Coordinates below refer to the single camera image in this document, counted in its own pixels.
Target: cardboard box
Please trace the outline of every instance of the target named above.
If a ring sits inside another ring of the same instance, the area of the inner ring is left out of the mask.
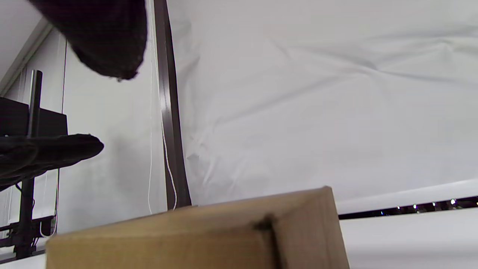
[[[47,242],[47,269],[348,269],[332,189],[189,207]]]

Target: black metal frame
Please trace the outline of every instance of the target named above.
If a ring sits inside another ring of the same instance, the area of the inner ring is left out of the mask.
[[[175,197],[168,169],[170,169],[175,185],[177,197],[176,207],[191,205],[191,197],[189,196],[183,157],[176,67],[174,65],[173,38],[171,36],[168,7],[166,0],[153,1],[156,26],[156,48],[158,51],[158,87],[161,99],[165,143],[164,166],[166,168],[166,196],[168,209],[172,209],[174,207]]]
[[[40,130],[40,116],[43,113],[49,112],[40,109],[40,99],[42,91],[42,78],[41,71],[34,70],[32,72],[32,87],[31,87],[31,99],[28,107],[28,117],[25,117],[25,121],[22,117],[17,120],[20,121],[17,124],[17,128],[25,124],[28,138],[37,137]],[[19,222],[12,223],[10,225],[0,227],[0,231],[9,231],[8,238],[0,239],[0,247],[14,246],[14,253],[16,258],[9,258],[2,260],[0,263],[8,262],[12,259],[22,259],[30,257],[34,254],[38,254],[34,240],[42,237],[41,234],[50,235],[51,222],[54,216],[42,217],[39,219],[33,219],[33,191],[35,181],[34,179],[23,179],[21,201],[20,201],[20,219]]]
[[[32,73],[32,92],[30,97],[30,109],[28,115],[27,138],[38,136],[38,126],[40,123],[40,99],[42,95],[43,73],[34,70]],[[17,259],[27,258],[35,251],[33,246],[33,191],[35,187],[34,179],[22,180],[22,198],[20,201],[20,221],[18,233],[14,236],[20,238],[15,242],[13,251],[17,254]]]

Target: white sheet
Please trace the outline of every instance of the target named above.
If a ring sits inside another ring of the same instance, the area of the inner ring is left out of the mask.
[[[476,1],[168,5],[194,204],[476,179]]]

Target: white wire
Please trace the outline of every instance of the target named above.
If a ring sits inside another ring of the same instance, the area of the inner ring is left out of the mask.
[[[43,206],[43,203],[44,203],[44,200],[45,200],[45,190],[46,190],[46,179],[45,178],[45,189],[43,190],[43,202],[42,202],[42,206]],[[43,238],[50,238],[52,237],[52,235],[54,235],[56,233],[56,230],[58,228],[58,197],[59,197],[59,187],[60,187],[60,170],[58,170],[58,175],[56,177],[56,196],[55,196],[55,226],[53,228],[53,231],[51,233],[51,235],[44,235],[42,233],[42,223],[43,222],[40,222],[40,235],[43,237]]]
[[[152,0],[149,0],[149,6],[150,6],[150,14],[152,14],[152,11],[154,10],[153,6],[152,6]],[[150,29],[151,29],[151,33],[153,33],[152,31],[152,27],[154,25],[154,21],[152,19],[152,15],[150,15]],[[153,51],[154,53],[154,60],[158,60],[158,55],[157,55],[157,51],[155,49],[154,46],[152,46],[151,50]],[[158,72],[155,72],[156,73],[156,87],[158,88],[158,101],[159,101],[159,105],[161,105],[161,95],[160,95],[160,91],[159,91],[159,76],[158,76]],[[176,192],[176,186],[174,185],[174,180],[173,180],[173,174],[171,173],[171,168],[169,167],[169,160],[168,160],[168,149],[166,147],[166,139],[165,139],[165,136],[164,136],[164,123],[163,123],[163,119],[161,118],[161,132],[163,134],[163,145],[164,145],[164,154],[165,154],[165,159],[166,159],[166,168],[168,169],[168,172],[169,172],[169,176],[170,176],[170,179],[171,179],[171,184],[173,186],[173,191],[174,191],[174,206],[173,206],[173,210],[176,209],[176,205],[177,205],[177,202],[178,202],[178,197],[177,197],[177,192]]]
[[[151,96],[150,96],[150,177],[148,183],[148,208],[150,210],[150,214],[152,215],[151,210],[151,201],[150,201],[150,193],[151,193],[151,176],[152,176],[152,61],[151,61]]]

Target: dark cloth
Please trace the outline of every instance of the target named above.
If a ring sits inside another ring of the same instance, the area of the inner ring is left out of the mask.
[[[29,0],[68,40],[81,62],[131,79],[147,40],[144,0]]]
[[[0,137],[0,191],[48,170],[98,155],[103,143],[89,134],[57,137]]]

